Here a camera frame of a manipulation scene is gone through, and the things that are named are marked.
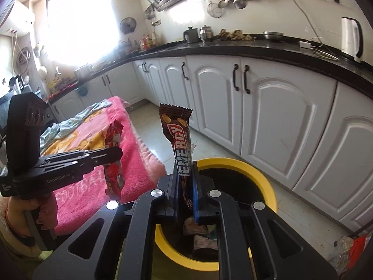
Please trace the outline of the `left hand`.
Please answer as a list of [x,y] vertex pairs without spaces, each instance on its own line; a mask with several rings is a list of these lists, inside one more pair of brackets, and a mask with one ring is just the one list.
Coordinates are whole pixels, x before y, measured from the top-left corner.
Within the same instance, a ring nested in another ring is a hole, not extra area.
[[17,196],[10,198],[6,213],[6,220],[9,227],[21,237],[31,237],[25,211],[40,209],[37,224],[42,225],[42,229],[54,229],[58,224],[58,205],[54,193],[49,193],[37,199],[22,200]]

